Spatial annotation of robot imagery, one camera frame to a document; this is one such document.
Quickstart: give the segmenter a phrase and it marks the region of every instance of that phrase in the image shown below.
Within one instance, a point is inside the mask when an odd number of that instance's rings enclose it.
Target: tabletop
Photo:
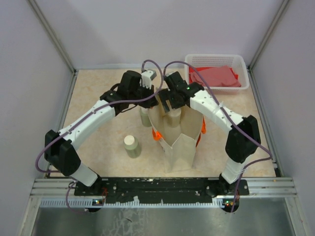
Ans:
[[[64,126],[76,121],[89,110],[99,97],[114,84],[119,83],[127,69],[80,70],[66,115]],[[168,69],[179,71],[184,78],[183,68]],[[160,76],[153,84],[158,87]],[[261,143],[267,142],[262,129],[258,109],[251,87],[235,95],[217,94],[220,102],[245,117],[253,115],[258,120]],[[81,161],[102,177],[218,177],[227,161],[225,144],[227,135],[209,119],[205,118],[207,133],[198,144],[193,167],[190,170],[166,173],[163,162],[164,152],[152,138],[152,128],[141,123],[139,107],[121,113],[102,125],[88,137],[77,150]],[[141,155],[130,158],[123,145],[126,135],[135,136],[142,147]],[[251,161],[268,157],[260,148],[252,155]],[[244,177],[274,177],[271,160],[256,163],[245,171]]]

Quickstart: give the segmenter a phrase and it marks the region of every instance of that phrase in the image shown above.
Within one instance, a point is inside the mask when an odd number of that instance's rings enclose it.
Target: white plastic basket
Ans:
[[[213,91],[222,91],[226,93],[237,93],[240,90],[248,89],[250,81],[243,58],[239,55],[226,54],[188,54],[185,62],[194,67],[221,67],[227,65],[232,67],[235,74],[238,74],[240,87],[210,87]],[[189,68],[185,65],[185,80],[189,84]]]

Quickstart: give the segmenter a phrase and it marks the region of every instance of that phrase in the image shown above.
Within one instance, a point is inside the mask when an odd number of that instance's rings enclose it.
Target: beige cylinder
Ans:
[[[181,114],[182,110],[180,108],[170,110],[165,116],[167,124],[173,128],[177,127],[181,121]]]
[[[131,158],[136,158],[141,154],[141,146],[136,137],[132,135],[127,135],[124,138],[125,150]]]
[[[151,127],[151,121],[149,119],[148,115],[148,109],[141,107],[140,108],[140,117],[141,117],[141,123],[144,127]]]

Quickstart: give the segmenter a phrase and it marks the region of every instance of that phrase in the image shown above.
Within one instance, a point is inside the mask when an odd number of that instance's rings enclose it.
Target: orange object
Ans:
[[[201,133],[203,134],[207,133],[205,118],[202,119]],[[196,147],[198,146],[200,139],[201,139],[201,134],[199,134]]]
[[[202,119],[201,133],[207,133],[205,118]]]
[[[153,139],[155,141],[159,141],[162,137],[161,133],[160,132],[155,132],[154,129],[152,129],[152,135],[153,135]]]

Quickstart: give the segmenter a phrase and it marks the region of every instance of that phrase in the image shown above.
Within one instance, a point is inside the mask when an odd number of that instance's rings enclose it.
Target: metal frame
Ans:
[[[66,98],[66,101],[63,105],[63,113],[59,120],[58,128],[62,128],[66,113],[70,104],[71,96],[73,93],[75,81],[77,78],[77,72],[74,68],[71,59],[67,52],[65,51],[64,47],[62,46],[62,43],[57,38],[56,33],[48,23],[47,19],[43,15],[42,11],[40,10],[38,4],[35,0],[27,0],[27,2],[30,4],[30,7],[32,8],[34,14],[37,16],[41,24],[43,25],[45,31],[47,32],[47,35],[51,39],[52,43],[56,47],[56,50],[64,60],[64,62],[67,64],[69,69],[73,72],[73,78],[71,80],[68,95]],[[279,168],[282,173],[282,168],[279,163],[279,160],[277,159],[277,149],[276,145],[272,136],[272,132],[270,129],[270,126],[267,122],[265,110],[263,108],[259,91],[256,85],[255,77],[253,74],[253,69],[265,49],[270,37],[272,36],[272,33],[274,32],[277,24],[279,23],[280,19],[284,15],[285,11],[288,9],[290,0],[284,0],[274,17],[269,29],[267,30],[264,38],[262,39],[262,42],[256,51],[251,64],[248,67],[249,74],[251,76],[251,86],[252,91],[255,97],[255,101],[258,107],[259,115],[261,117],[261,122],[263,125],[263,129],[265,131],[266,139],[268,146],[274,156],[273,162],[274,167]],[[294,231],[296,235],[299,236],[310,236],[311,231],[309,229],[309,226],[306,223],[305,216],[303,214],[297,192],[293,183],[292,178],[290,177],[276,177],[276,178],[270,178],[270,177],[259,177],[259,178],[245,178],[248,181],[248,188],[250,190],[249,196],[242,196],[242,198],[285,198],[288,213],[294,228]],[[60,202],[63,201],[65,198],[65,194],[68,190],[68,185],[72,182],[71,179],[68,178],[43,178],[43,179],[36,179],[31,191],[29,203],[26,209],[25,217],[23,220],[23,224],[21,226],[21,229],[19,231],[20,236],[30,236],[32,234],[32,229],[35,223],[35,219],[37,216],[38,209],[40,208],[43,201],[50,199],[52,202]],[[82,199],[91,199],[91,198],[99,198],[100,196],[91,196],[91,197],[77,197],[74,196],[74,190],[71,190],[69,193],[69,198],[74,202],[75,205],[76,201],[82,201]],[[232,198],[233,196],[217,196],[217,200],[220,200],[221,198]]]
[[[26,0],[26,1],[29,3],[31,9],[33,10],[35,16],[38,18],[39,22],[43,25],[44,30],[46,31],[48,37],[50,38],[52,44],[55,46],[57,52],[59,53],[59,55],[61,56],[63,61],[66,63],[66,65],[68,66],[70,71],[72,73],[75,73],[75,68],[74,68],[74,66],[72,64],[72,61],[71,61],[68,53],[64,49],[61,41],[58,39],[58,37],[57,37],[55,31],[53,30],[53,28],[48,23],[46,17],[42,13],[42,11],[39,8],[37,2],[35,0]]]
[[[273,32],[275,31],[280,19],[282,18],[282,16],[285,14],[285,12],[287,11],[288,7],[289,7],[289,3],[291,2],[291,0],[283,0],[282,4],[280,6],[280,8],[278,9],[270,27],[268,28],[267,32],[265,33],[264,38],[262,39],[250,65],[249,65],[249,70],[253,70],[261,53],[263,52],[263,50],[265,49],[265,47],[267,46],[267,43],[269,42],[269,39],[271,38]]]

